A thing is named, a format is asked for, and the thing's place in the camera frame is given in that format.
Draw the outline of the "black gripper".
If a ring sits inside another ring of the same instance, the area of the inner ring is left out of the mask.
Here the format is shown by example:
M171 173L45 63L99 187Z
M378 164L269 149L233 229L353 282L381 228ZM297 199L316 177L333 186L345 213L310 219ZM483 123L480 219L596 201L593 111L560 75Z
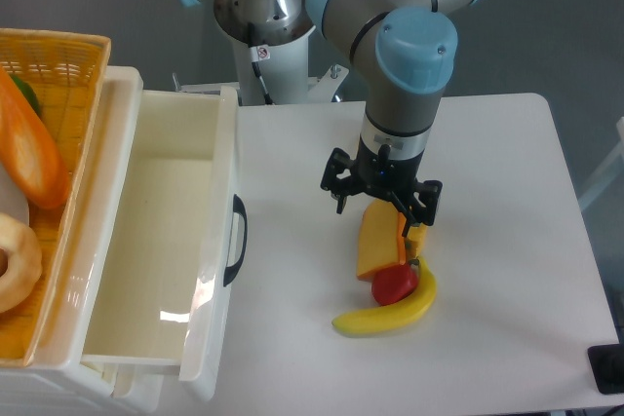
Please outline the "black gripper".
M336 200L336 213L342 214L347 198L361 193L390 201L405 218L401 235L406 238L411 227L432 226L438 211L443 183L416 179L423 153L407 160L379 155L359 140L355 160L340 148L334 148L326 163L320 187Z

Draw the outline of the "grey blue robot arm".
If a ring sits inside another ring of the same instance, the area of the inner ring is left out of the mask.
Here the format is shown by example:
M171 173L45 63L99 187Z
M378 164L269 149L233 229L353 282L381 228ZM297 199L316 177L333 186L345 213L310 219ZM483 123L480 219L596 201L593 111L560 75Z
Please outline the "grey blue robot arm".
M449 14L479 0L180 1L211 5L246 105L309 101L308 38L320 33L369 87L357 154L334 150L322 188L340 205L360 193L389 202L407 227L433 224L442 185L416 174L453 73Z

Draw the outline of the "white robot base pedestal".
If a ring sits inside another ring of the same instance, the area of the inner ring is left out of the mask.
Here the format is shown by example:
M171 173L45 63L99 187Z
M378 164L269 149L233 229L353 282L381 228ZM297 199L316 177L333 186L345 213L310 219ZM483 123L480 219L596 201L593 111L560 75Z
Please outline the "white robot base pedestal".
M232 47L243 105L325 103L337 99L349 69L333 64L321 77L308 75L310 28L289 43L250 46L234 37Z

